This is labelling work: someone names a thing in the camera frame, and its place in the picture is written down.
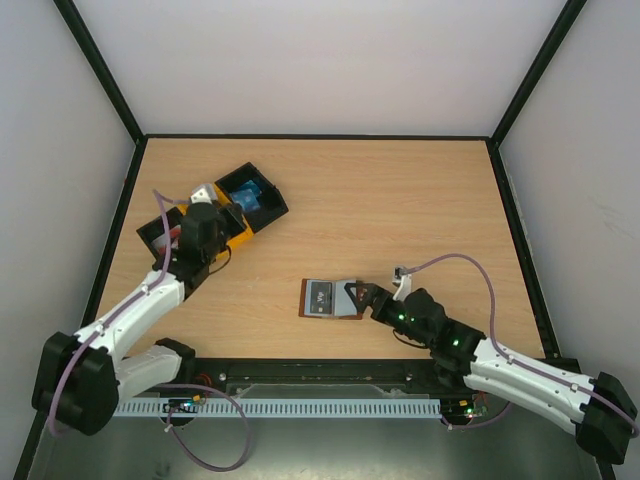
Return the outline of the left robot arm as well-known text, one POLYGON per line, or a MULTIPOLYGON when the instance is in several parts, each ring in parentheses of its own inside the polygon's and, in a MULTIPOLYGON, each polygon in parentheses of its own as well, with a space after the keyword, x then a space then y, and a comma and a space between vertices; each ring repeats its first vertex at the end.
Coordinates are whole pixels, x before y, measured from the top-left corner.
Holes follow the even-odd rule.
POLYGON ((112 310, 72 335, 57 332, 42 350, 32 407, 85 435, 100 431, 116 408, 145 390, 179 377, 194 352, 162 340, 143 354, 130 348, 159 319, 187 300, 209 277, 234 232, 246 226, 239 205, 217 201, 188 206, 176 245, 166 244, 139 284, 112 310))

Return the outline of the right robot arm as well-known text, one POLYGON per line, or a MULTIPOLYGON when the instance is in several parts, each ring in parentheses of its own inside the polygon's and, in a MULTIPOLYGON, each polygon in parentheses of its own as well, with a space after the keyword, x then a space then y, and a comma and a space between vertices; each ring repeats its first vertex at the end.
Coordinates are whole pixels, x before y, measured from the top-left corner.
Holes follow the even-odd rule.
POLYGON ((483 332, 450 318, 423 288, 400 300, 372 283, 350 282, 344 290, 358 312, 423 344, 445 390, 464 385, 527 409, 573 435, 578 446, 612 465, 625 461, 638 437, 638 410, 621 381, 554 367, 492 341, 483 332))

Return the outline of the brown leather card holder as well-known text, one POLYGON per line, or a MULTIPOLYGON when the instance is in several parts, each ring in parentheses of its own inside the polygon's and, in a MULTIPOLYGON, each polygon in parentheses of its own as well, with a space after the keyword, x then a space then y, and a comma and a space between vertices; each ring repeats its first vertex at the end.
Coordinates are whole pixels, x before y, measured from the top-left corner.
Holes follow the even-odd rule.
POLYGON ((360 320, 354 301, 349 296, 354 290, 348 290, 348 284, 355 279, 321 280, 303 279, 301 282, 298 316, 302 318, 360 320))

